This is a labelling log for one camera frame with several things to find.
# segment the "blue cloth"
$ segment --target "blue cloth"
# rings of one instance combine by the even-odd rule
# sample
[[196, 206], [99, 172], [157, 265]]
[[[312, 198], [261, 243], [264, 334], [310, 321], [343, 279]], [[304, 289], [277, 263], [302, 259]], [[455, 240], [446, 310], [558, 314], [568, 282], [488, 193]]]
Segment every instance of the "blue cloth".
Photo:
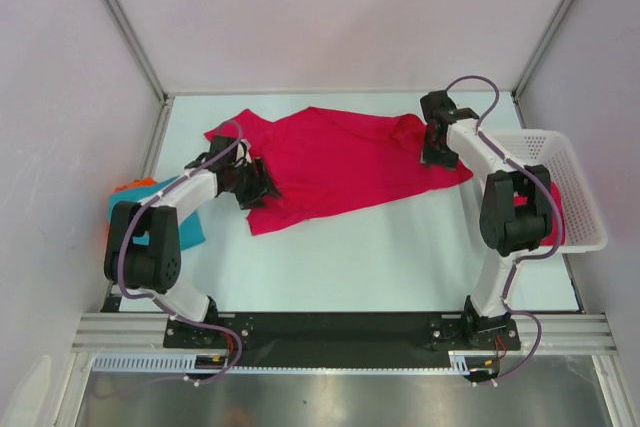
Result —
[[[177, 179], [177, 177], [173, 177], [155, 185], [145, 185], [142, 187], [134, 187], [132, 189], [115, 192], [111, 197], [109, 197], [109, 222], [111, 222], [113, 207], [121, 200], [136, 202], [140, 199], [144, 199], [145, 197], [153, 195], [159, 190], [165, 188], [175, 179]], [[202, 233], [200, 218], [198, 217], [198, 213], [194, 212], [187, 217], [182, 224], [180, 224], [180, 250], [190, 249], [204, 241], [205, 238]], [[134, 237], [133, 243], [138, 245], [149, 245], [149, 236], [145, 234], [142, 237]]]

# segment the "red shirt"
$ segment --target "red shirt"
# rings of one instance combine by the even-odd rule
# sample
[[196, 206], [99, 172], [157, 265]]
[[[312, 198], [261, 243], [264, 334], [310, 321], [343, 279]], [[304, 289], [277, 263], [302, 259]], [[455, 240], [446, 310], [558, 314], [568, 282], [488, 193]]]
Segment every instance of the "red shirt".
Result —
[[[250, 110], [234, 118], [262, 157], [282, 198], [248, 216], [253, 235], [458, 185], [472, 173], [420, 163], [425, 125], [415, 115], [379, 117], [308, 107], [269, 122]], [[220, 133], [237, 135], [235, 127]], [[207, 139], [215, 131], [207, 132]]]

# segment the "white wall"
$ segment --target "white wall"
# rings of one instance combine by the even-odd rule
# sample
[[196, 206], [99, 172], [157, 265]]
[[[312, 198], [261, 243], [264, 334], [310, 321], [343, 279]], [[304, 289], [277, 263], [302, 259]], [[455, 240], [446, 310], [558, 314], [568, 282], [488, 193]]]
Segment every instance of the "white wall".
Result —
[[55, 390], [80, 314], [99, 305], [106, 200], [139, 173], [158, 106], [100, 0], [0, 11], [1, 418], [42, 355]]
[[169, 92], [331, 92], [513, 88], [560, 0], [120, 2]]
[[528, 127], [569, 136], [603, 210], [608, 247], [571, 264], [640, 398], [640, 0], [578, 0], [522, 108]]

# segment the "teal fabric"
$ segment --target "teal fabric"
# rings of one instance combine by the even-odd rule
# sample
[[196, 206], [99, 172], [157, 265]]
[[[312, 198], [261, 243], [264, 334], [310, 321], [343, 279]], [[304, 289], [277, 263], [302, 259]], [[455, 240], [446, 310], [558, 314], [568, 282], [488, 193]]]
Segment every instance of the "teal fabric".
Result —
[[[122, 190], [115, 192], [109, 197], [109, 222], [111, 222], [111, 212], [113, 207], [121, 200], [128, 200], [130, 202], [136, 202], [140, 199], [155, 194], [159, 190], [165, 188], [177, 177], [173, 177], [164, 182], [160, 182], [155, 185], [145, 185], [142, 187], [134, 187], [132, 189]], [[182, 224], [180, 224], [180, 250], [187, 250], [191, 247], [201, 244], [205, 241], [204, 234], [202, 233], [202, 226], [200, 225], [200, 218], [198, 213], [194, 212], [187, 217]], [[133, 243], [138, 245], [149, 245], [149, 236], [143, 235], [142, 237], [134, 237]]]

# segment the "reflective surface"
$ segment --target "reflective surface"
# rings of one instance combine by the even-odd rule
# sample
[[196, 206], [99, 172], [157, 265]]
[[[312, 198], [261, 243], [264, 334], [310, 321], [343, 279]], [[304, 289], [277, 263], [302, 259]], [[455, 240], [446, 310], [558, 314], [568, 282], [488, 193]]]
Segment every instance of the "reflective surface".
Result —
[[77, 427], [422, 427], [611, 425], [590, 357], [539, 357], [498, 388], [461, 377], [234, 374], [209, 386], [97, 374]]

